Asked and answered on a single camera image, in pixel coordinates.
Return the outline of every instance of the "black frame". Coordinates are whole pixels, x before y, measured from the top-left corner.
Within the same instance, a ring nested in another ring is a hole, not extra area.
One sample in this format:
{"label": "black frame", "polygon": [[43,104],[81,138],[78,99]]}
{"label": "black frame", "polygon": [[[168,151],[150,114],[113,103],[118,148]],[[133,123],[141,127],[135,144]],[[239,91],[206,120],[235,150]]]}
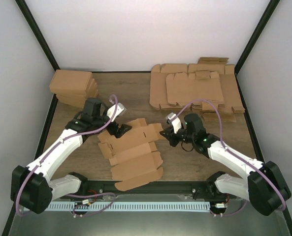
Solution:
{"label": "black frame", "polygon": [[[23,16],[25,17],[25,19],[27,20],[31,30],[33,31],[33,33],[35,34],[35,37],[37,38],[38,42],[40,43],[40,46],[42,47],[45,55],[47,56],[49,62],[51,63],[53,69],[56,71],[57,69],[59,69],[59,65],[56,62],[42,32],[40,31],[32,13],[29,10],[29,7],[27,6],[25,0],[15,0],[18,7],[20,8]],[[237,77],[237,74],[239,73],[239,71],[241,70],[244,62],[246,61],[248,55],[250,54],[251,50],[253,49],[254,45],[256,44],[260,34],[262,33],[263,29],[265,28],[267,22],[269,21],[271,15],[273,14],[275,8],[277,7],[278,3],[280,0],[271,0],[269,2],[269,4],[266,7],[266,10],[264,11],[257,27],[255,28],[249,42],[247,43],[238,63],[235,66],[235,75]],[[121,73],[149,73],[149,71],[118,71]],[[241,92],[239,83],[238,83],[238,87],[239,87],[239,92],[241,95],[241,100],[242,100],[242,104],[245,108],[245,120],[246,120],[246,124],[248,126],[249,129],[249,133],[251,136],[251,140],[252,140],[252,144],[254,147],[254,151],[256,154],[256,157],[258,160],[263,161],[263,155],[262,152],[260,150],[260,146],[259,146],[259,142],[257,140],[257,137],[255,135],[255,131],[251,122],[251,118],[245,103],[245,100],[243,98],[243,94]],[[54,95],[51,105],[50,105],[50,109],[49,112],[47,114],[47,118],[45,121],[45,125],[42,131],[42,135],[36,150],[36,154],[35,154],[35,159],[38,158],[44,150],[44,146],[45,146],[45,142],[47,139],[47,135],[53,120],[53,116],[55,113],[55,109],[56,109],[56,105],[57,105],[57,98]],[[105,191],[111,191],[111,192],[118,192],[117,189],[114,187],[114,181],[90,181],[90,186],[92,186],[94,189],[102,189],[104,192]],[[193,193],[192,190],[193,189],[204,189],[206,187],[206,182],[204,181],[163,181],[163,182],[153,182],[150,183],[148,185],[139,187],[135,190],[131,190],[131,191],[127,191],[125,192],[125,194],[145,194],[145,193],[152,193],[152,194],[196,194],[197,197],[197,193]],[[205,198],[203,194],[199,193],[198,198]],[[208,199],[205,198],[207,201],[216,201],[217,199]],[[290,217],[289,211],[288,209],[284,210],[283,212],[288,229],[290,234],[292,235],[292,219]],[[2,235],[3,236],[8,236],[10,229],[11,229],[11,225],[13,222],[13,218],[15,215],[15,206],[12,206],[12,209],[10,211],[7,223],[5,225],[5,228],[3,230]]]}

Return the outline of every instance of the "gray floor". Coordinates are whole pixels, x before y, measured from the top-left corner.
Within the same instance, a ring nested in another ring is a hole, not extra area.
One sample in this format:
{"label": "gray floor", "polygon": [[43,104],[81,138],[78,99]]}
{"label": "gray floor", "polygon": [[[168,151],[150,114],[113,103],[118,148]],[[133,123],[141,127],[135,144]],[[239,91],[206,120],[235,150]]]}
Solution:
{"label": "gray floor", "polygon": [[[125,196],[120,201],[154,199],[151,196]],[[166,200],[156,196],[157,201]],[[241,206],[231,200],[228,212]],[[11,236],[287,236],[280,212],[268,217],[257,213],[250,204],[232,217],[213,218],[209,213],[194,212],[104,212],[88,218],[72,217],[70,212],[44,212],[15,217]]]}

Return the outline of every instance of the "white wall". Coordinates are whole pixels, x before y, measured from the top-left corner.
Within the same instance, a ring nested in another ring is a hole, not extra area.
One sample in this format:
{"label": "white wall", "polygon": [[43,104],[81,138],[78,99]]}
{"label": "white wall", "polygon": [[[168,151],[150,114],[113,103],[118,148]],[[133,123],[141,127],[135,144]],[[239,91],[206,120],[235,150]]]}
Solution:
{"label": "white wall", "polygon": [[229,57],[236,63],[269,0],[26,0],[58,64],[95,71]]}
{"label": "white wall", "polygon": [[0,1],[0,235],[13,204],[11,173],[35,156],[53,74],[15,1]]}
{"label": "white wall", "polygon": [[292,192],[292,0],[280,1],[238,79],[264,158]]}

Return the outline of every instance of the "wooden table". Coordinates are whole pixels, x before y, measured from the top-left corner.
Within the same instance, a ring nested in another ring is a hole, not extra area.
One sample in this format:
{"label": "wooden table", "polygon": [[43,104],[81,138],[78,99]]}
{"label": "wooden table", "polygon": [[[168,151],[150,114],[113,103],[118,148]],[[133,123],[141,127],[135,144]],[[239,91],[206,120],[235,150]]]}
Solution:
{"label": "wooden table", "polygon": [[[147,123],[162,123],[171,111],[157,111],[149,104],[150,73],[96,73],[99,98],[108,103],[110,94],[115,94],[119,102],[127,108],[126,113],[116,121],[121,124],[136,118],[146,118]],[[61,134],[65,125],[80,111],[58,102],[45,148],[48,148]],[[219,135],[218,122],[205,122],[207,132]],[[224,141],[239,152],[255,158],[249,131],[242,114],[237,122],[223,122]],[[100,152],[97,136],[91,136],[79,149],[58,168],[53,178],[63,177],[69,172],[78,172],[91,180],[112,180],[111,166]],[[195,151],[185,152],[178,145],[171,147],[166,140],[156,141],[163,159],[163,177],[166,181],[203,181],[217,171],[233,172],[222,164],[212,161]]]}

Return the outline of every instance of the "stack of cardboard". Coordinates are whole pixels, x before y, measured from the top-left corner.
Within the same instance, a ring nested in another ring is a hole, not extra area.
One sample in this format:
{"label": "stack of cardboard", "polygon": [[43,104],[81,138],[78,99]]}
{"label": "stack of cardboard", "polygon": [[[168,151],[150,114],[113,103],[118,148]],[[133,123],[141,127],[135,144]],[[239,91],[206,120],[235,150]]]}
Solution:
{"label": "stack of cardboard", "polygon": [[[213,103],[223,120],[236,121],[244,113],[235,79],[234,65],[228,58],[200,58],[197,64],[157,64],[152,68],[150,104],[155,109],[180,110],[190,101],[202,98]],[[216,119],[206,102],[192,104],[205,120]]]}
{"label": "stack of cardboard", "polygon": [[109,159],[115,187],[120,191],[130,190],[160,179],[163,160],[154,141],[164,139],[159,134],[160,123],[147,125],[144,118],[127,123],[132,127],[120,138],[107,131],[98,135],[98,144],[103,156]]}
{"label": "stack of cardboard", "polygon": [[92,72],[86,71],[56,70],[49,88],[60,102],[80,108],[98,94]]}

